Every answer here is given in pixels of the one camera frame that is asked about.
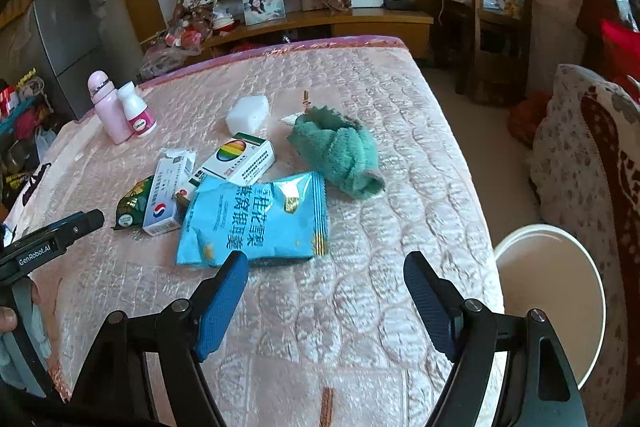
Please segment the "floral covered sofa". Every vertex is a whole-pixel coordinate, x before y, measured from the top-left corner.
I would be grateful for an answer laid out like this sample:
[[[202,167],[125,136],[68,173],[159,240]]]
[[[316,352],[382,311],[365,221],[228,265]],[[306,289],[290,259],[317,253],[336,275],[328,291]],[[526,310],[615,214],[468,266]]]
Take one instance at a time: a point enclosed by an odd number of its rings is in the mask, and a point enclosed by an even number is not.
[[[542,219],[586,247],[604,288],[602,349],[582,387],[589,424],[638,425],[638,103],[590,69],[559,65],[529,166]]]

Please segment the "rainbow medicine box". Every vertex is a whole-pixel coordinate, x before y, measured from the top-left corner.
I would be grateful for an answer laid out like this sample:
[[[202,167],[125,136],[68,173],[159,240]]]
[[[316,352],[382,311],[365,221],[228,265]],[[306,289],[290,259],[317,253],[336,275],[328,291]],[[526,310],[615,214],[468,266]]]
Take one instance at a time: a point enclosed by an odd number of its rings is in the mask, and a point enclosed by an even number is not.
[[[203,162],[186,182],[186,187],[195,190],[208,176],[239,186],[250,185],[256,183],[275,161],[270,141],[239,132]]]

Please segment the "clear plastic bag on cabinet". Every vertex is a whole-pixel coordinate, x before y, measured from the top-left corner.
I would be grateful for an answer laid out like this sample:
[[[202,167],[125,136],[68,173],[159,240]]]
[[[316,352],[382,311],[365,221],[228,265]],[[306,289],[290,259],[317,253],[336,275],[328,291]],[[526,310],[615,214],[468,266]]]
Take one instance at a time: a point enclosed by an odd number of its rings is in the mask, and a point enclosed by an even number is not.
[[[143,81],[160,77],[181,68],[191,57],[196,57],[202,52],[199,44],[195,46],[168,46],[166,43],[157,42],[145,51],[139,69],[139,76]]]

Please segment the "pink thermos bottle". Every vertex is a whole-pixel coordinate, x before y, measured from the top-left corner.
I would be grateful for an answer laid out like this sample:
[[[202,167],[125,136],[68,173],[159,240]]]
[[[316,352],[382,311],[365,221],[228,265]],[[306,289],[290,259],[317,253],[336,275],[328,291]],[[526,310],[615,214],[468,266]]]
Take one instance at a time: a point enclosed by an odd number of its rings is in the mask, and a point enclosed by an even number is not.
[[[132,135],[130,124],[126,119],[117,89],[111,79],[102,72],[93,72],[87,82],[94,111],[114,144],[126,142]]]

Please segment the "white pill bottle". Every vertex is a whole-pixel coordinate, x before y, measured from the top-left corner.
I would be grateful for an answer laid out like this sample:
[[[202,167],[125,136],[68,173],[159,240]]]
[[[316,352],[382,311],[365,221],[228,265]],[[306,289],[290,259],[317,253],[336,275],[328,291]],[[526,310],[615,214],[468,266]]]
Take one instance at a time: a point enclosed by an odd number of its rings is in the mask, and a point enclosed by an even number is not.
[[[125,83],[117,91],[117,96],[122,104],[122,110],[135,135],[145,136],[152,132],[156,126],[156,120],[149,109],[149,105],[138,95],[136,86],[132,81]]]

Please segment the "cluttered shelf rack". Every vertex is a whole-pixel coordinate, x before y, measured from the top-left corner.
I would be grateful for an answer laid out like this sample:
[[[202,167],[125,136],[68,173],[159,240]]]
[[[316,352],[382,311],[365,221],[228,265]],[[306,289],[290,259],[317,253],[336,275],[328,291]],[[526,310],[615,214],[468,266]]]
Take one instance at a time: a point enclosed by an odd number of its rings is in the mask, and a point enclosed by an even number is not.
[[[40,163],[36,135],[53,114],[33,68],[15,86],[1,80],[1,217],[5,218]]]

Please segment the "green towel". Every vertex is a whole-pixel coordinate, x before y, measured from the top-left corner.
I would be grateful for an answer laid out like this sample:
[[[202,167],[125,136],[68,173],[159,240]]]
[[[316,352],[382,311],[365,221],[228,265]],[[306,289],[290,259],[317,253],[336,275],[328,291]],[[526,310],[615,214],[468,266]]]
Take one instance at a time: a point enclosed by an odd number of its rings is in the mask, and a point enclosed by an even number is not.
[[[312,170],[353,199],[385,190],[375,139],[358,119],[314,106],[296,118],[288,142]]]

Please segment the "wooden tv cabinet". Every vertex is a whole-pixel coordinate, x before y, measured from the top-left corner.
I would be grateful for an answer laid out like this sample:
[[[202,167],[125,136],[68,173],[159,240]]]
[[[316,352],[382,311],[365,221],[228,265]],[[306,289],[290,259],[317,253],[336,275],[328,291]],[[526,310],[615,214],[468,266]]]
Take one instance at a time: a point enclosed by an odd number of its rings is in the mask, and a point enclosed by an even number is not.
[[[210,32],[195,52],[186,56],[186,62],[192,64],[237,50],[271,46],[286,39],[305,41],[358,36],[395,37],[405,43],[413,57],[425,58],[431,52],[434,23],[434,17],[424,12],[385,8],[288,12],[278,20],[254,25],[236,20]]]

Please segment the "white sponge block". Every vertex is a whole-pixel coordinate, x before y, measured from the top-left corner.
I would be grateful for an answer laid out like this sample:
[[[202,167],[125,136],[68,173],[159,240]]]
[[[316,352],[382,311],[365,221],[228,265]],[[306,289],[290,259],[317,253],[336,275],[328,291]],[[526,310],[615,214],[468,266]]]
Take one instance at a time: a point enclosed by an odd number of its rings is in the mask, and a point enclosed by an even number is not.
[[[243,96],[232,106],[226,116],[231,135],[238,133],[257,135],[269,115],[269,101],[265,95]]]

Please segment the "blue snack packet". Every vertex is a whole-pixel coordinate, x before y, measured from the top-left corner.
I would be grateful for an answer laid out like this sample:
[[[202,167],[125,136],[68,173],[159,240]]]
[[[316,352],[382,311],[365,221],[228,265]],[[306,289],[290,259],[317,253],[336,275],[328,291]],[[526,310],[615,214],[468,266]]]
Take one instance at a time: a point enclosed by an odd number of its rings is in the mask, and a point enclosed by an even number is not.
[[[239,186],[211,176],[184,217],[177,265],[220,267],[232,251],[252,265],[289,265],[329,252],[326,181],[314,171]]]

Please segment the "grey refrigerator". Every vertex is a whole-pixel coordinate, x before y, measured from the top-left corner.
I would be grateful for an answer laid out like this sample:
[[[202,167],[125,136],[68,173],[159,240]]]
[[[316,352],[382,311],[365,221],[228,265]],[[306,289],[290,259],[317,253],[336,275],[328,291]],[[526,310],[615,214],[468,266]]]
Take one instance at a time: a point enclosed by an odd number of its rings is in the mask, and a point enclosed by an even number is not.
[[[54,113],[81,120],[93,109],[89,76],[110,66],[90,1],[36,0],[29,23],[27,64],[44,81]]]

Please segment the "dark green snack packet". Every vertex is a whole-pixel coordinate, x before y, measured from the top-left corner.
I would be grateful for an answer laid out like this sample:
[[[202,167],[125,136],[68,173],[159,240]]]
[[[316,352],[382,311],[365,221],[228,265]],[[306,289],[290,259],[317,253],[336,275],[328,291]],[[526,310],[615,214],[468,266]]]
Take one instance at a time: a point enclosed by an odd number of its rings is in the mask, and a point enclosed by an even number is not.
[[[116,207],[114,230],[141,228],[146,206],[148,205],[154,176],[134,184],[121,199]]]

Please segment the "white trash bin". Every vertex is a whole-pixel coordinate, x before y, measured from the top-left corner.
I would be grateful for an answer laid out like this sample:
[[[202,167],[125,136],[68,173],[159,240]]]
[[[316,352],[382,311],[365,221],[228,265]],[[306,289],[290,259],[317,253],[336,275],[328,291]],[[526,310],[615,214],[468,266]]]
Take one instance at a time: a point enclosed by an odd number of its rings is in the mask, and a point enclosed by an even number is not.
[[[525,225],[495,248],[507,314],[541,309],[584,387],[604,339],[606,302],[596,264],[575,237],[552,225]]]

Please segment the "framed couple photo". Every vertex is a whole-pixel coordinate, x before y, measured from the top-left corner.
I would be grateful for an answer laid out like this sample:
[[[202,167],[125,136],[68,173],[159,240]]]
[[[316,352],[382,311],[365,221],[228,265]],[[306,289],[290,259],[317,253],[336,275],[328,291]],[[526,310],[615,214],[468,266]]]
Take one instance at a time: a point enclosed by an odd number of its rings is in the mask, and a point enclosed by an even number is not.
[[[284,0],[243,0],[243,12],[247,26],[282,20],[286,15]]]

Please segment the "pink quilted table cover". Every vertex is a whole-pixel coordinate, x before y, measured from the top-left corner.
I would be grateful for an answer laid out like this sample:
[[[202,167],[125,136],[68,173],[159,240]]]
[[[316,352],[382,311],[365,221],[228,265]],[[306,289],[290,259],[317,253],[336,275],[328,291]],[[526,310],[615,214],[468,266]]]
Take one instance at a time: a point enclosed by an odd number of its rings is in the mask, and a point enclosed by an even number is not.
[[[23,188],[6,225],[20,237],[74,212],[99,209],[102,228],[34,274],[53,346],[53,378],[69,393],[111,311],[154,313],[210,277],[241,249],[252,267],[239,306],[204,375],[230,426],[422,426],[450,373],[425,332],[402,276],[420,251],[462,295],[501,311],[487,223],[472,176],[418,65],[390,37],[281,44],[211,60],[142,91],[157,126],[114,144],[101,121],[66,124],[46,169]],[[329,231],[310,216],[281,221],[263,199],[214,210],[226,229],[184,265],[180,235],[117,230],[116,206],[152,174],[165,150],[213,156],[230,138],[224,118],[239,98],[263,95],[276,161],[267,180],[306,171],[285,117],[305,102],[363,123],[384,187],[354,199],[326,191]]]

